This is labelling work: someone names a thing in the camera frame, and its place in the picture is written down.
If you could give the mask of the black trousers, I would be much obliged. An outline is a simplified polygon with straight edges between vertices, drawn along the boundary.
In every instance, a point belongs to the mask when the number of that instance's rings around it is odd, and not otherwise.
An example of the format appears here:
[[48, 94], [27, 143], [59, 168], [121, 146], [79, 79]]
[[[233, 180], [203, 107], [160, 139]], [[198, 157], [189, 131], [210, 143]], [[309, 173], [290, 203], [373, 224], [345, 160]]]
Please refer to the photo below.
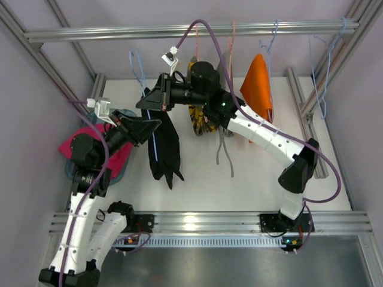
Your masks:
[[147, 141], [150, 170], [155, 180], [163, 176], [168, 188], [173, 188], [173, 178], [177, 175], [182, 181], [184, 177], [180, 172], [180, 139], [167, 112], [141, 110], [141, 115], [149, 120], [161, 121]]

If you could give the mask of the pink trousers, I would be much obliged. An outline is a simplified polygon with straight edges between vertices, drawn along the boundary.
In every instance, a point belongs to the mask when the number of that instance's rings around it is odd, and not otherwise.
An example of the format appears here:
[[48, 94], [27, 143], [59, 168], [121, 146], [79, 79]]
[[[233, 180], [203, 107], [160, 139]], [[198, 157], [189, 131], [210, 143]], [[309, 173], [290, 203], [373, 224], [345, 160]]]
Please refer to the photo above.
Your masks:
[[[76, 135], [80, 133], [85, 133], [90, 135], [91, 137], [99, 140], [99, 135], [89, 126], [82, 127], [78, 129], [72, 136], [70, 136], [67, 140], [65, 140], [60, 147], [58, 147], [58, 151], [68, 160], [71, 159], [72, 151], [70, 149], [70, 143]], [[109, 157], [108, 168], [111, 169], [111, 180], [117, 181], [118, 176], [124, 174], [123, 169], [126, 167], [127, 161], [129, 159], [130, 153], [133, 150], [133, 145], [131, 143], [127, 143], [121, 150], [115, 153], [113, 156]]]

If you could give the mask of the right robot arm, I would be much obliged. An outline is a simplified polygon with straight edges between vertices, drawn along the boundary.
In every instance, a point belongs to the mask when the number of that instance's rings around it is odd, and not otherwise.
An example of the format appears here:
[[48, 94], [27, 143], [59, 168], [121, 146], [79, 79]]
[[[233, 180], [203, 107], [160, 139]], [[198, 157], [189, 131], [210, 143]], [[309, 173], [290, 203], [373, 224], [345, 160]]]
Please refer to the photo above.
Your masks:
[[302, 143], [288, 139], [243, 100], [223, 89], [219, 72], [208, 62], [192, 64], [190, 81], [179, 82], [177, 76], [177, 71], [160, 74], [136, 107], [165, 112], [176, 104], [201, 105], [209, 121], [249, 139], [274, 156], [284, 168], [278, 178], [283, 195], [276, 224], [286, 229], [295, 227], [304, 210], [306, 184], [317, 166], [315, 151], [319, 143], [313, 138]]

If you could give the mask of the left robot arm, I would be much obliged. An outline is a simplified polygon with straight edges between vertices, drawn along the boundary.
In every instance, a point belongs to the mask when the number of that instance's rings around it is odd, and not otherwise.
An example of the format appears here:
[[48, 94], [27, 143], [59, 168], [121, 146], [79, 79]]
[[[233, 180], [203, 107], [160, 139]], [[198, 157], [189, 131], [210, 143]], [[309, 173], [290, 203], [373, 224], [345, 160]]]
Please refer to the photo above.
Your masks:
[[69, 213], [57, 252], [49, 267], [39, 273], [38, 280], [45, 286], [98, 285], [104, 260], [119, 234], [135, 225], [133, 206], [118, 201], [110, 204], [101, 226], [92, 232], [111, 180], [108, 162], [126, 144], [145, 143], [161, 125], [158, 119], [131, 117], [115, 110], [109, 117], [111, 128], [101, 133], [87, 116], [80, 118], [98, 137], [79, 133], [71, 140], [75, 170]]

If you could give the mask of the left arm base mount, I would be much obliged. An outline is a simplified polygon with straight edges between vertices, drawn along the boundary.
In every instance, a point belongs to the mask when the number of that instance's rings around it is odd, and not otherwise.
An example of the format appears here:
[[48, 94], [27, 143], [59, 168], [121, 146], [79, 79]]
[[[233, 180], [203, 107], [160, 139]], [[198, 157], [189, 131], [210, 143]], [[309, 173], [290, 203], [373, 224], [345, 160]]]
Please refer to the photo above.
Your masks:
[[153, 214], [135, 215], [133, 225], [126, 227], [121, 233], [124, 239], [119, 243], [118, 250], [127, 253], [135, 253], [140, 251], [150, 240], [154, 227]]

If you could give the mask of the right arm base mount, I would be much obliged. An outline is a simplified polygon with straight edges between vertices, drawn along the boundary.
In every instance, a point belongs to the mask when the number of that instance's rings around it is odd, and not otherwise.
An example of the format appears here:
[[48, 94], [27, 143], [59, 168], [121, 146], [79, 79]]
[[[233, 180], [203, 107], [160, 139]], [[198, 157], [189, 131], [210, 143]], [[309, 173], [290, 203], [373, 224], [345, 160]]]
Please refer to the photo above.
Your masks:
[[261, 232], [280, 239], [281, 249], [287, 254], [297, 254], [315, 231], [312, 214], [304, 210], [296, 219], [290, 219], [281, 212], [261, 213], [259, 217]]

